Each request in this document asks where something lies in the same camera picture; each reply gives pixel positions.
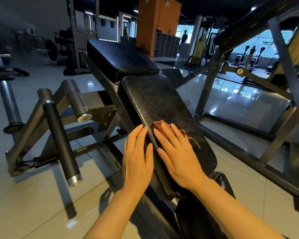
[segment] hand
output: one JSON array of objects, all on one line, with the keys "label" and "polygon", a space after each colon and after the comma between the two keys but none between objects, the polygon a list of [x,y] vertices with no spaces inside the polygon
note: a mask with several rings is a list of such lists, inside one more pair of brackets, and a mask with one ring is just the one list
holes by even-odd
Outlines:
[{"label": "hand", "polygon": [[144,159],[144,142],[148,127],[139,125],[125,140],[124,146],[124,186],[123,189],[130,193],[136,193],[141,197],[147,189],[152,179],[153,162],[153,144],[149,144],[146,149],[146,159]]},{"label": "hand", "polygon": [[164,148],[159,148],[157,152],[172,178],[181,187],[194,192],[208,180],[208,177],[201,169],[188,138],[185,138],[174,124],[171,125],[174,133],[164,123],[161,126],[168,140],[157,129],[154,129],[155,136]]}]

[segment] person's right hand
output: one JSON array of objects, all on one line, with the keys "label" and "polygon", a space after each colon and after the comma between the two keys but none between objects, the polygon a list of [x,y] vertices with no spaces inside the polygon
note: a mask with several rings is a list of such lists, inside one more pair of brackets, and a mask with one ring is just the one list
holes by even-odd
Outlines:
[{"label": "person's right hand", "polygon": [[159,148],[157,152],[172,178],[181,187],[191,192],[196,191],[209,178],[201,169],[188,138],[185,138],[174,124],[171,125],[174,133],[164,123],[161,126],[168,140],[157,129],[154,129],[155,136],[164,148]]}]

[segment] forearm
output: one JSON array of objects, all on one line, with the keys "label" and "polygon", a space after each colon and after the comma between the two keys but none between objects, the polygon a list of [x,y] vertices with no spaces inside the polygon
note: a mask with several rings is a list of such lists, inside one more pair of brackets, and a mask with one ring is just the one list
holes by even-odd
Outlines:
[{"label": "forearm", "polygon": [[255,214],[248,211],[214,180],[208,179],[193,193],[230,238],[284,238]]},{"label": "forearm", "polygon": [[116,192],[84,239],[119,239],[142,195],[128,189]]}]

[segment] person's left hand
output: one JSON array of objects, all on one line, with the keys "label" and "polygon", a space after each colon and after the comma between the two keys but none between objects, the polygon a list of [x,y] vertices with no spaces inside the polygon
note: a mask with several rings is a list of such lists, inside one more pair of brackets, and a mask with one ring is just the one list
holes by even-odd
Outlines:
[{"label": "person's left hand", "polygon": [[147,189],[152,179],[153,144],[149,144],[146,149],[146,159],[144,159],[144,142],[148,127],[143,128],[143,124],[136,127],[125,140],[124,146],[124,186],[131,193],[141,197]]}]

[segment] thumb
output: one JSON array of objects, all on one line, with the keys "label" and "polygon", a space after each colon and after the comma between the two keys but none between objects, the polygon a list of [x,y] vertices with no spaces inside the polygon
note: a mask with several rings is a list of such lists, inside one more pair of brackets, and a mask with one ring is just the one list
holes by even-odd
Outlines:
[{"label": "thumb", "polygon": [[151,171],[154,169],[153,144],[149,144],[146,149],[145,164]]}]

